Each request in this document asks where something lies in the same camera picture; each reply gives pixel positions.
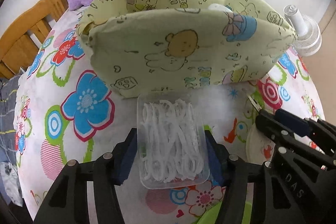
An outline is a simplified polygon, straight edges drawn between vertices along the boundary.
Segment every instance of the blue star print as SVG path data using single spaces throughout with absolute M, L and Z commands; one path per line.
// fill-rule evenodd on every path
M 235 99 L 238 96 L 238 90 L 232 89 L 229 90 L 230 94 L 228 96 L 232 96 L 232 99 Z

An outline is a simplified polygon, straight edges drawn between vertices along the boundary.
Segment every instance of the white floss pick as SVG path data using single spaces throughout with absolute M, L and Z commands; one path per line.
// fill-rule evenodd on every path
M 191 103 L 178 99 L 174 104 L 168 100 L 144 104 L 142 116 L 146 140 L 144 179 L 164 183 L 176 178 L 194 180 L 203 170 L 204 160 Z

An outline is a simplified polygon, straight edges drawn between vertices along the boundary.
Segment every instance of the wooden chair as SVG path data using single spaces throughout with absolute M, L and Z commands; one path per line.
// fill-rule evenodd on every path
M 0 77 L 10 79 L 20 67 L 27 68 L 33 63 L 39 49 L 27 31 L 34 33 L 43 43 L 51 31 L 44 18 L 51 15 L 58 21 L 67 8 L 67 0 L 40 0 L 7 28 L 0 38 Z

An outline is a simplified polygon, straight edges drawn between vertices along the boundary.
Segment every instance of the red flower print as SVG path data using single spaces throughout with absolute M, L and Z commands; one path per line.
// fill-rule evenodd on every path
M 19 149 L 19 136 L 15 133 L 15 151 Z
M 313 141 L 311 141 L 311 142 L 309 143 L 309 146 L 310 146 L 311 148 L 313 148 L 313 149 L 316 149 L 316 147 L 317 147 L 316 143 L 314 143 Z
M 73 37 L 71 40 L 64 41 L 58 48 L 58 51 L 55 53 L 52 58 L 52 63 L 56 66 L 60 65 L 68 55 L 69 50 L 76 43 L 76 37 Z
M 311 113 L 312 113 L 313 117 L 317 117 L 316 107 L 314 105 L 314 102 L 311 105 Z
M 26 105 L 23 109 L 22 109 L 22 112 L 21 112 L 21 116 L 23 119 L 26 119 L 27 118 L 27 110 L 28 110 L 28 106 Z
M 301 66 L 302 66 L 302 68 L 308 73 L 308 70 L 307 70 L 305 64 L 303 63 L 302 58 L 301 58 L 299 55 L 298 55 L 297 57 L 299 58 L 299 60 L 300 60 L 300 62 L 301 62 Z
M 282 99 L 278 93 L 279 85 L 274 83 L 270 77 L 263 83 L 262 80 L 258 80 L 258 90 L 266 104 L 268 104 L 274 110 L 281 108 Z

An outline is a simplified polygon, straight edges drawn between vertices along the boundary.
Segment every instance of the pink flower print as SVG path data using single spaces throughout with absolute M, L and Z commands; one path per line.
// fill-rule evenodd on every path
M 239 14 L 234 13 L 226 13 L 227 17 L 229 18 L 229 23 L 223 30 L 223 35 L 230 36 L 230 35 L 237 35 L 240 33 L 240 29 L 237 27 L 235 23 L 243 22 L 243 17 Z
M 22 116 L 19 116 L 19 118 L 17 119 L 16 132 L 19 138 L 21 138 L 21 136 L 25 134 L 25 119 Z
M 190 206 L 190 214 L 201 216 L 211 208 L 211 205 L 217 204 L 222 198 L 222 188 L 220 186 L 212 187 L 211 181 L 207 180 L 196 185 L 195 190 L 188 191 L 185 204 Z

